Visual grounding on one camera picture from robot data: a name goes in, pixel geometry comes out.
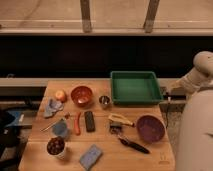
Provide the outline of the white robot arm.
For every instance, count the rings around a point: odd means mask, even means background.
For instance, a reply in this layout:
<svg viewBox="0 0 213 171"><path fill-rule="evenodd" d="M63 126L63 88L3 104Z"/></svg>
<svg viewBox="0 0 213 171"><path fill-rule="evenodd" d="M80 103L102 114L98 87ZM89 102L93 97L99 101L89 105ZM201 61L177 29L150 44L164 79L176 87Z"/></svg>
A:
<svg viewBox="0 0 213 171"><path fill-rule="evenodd" d="M180 123L175 171L213 171L213 52L198 52L172 88L189 95Z"/></svg>

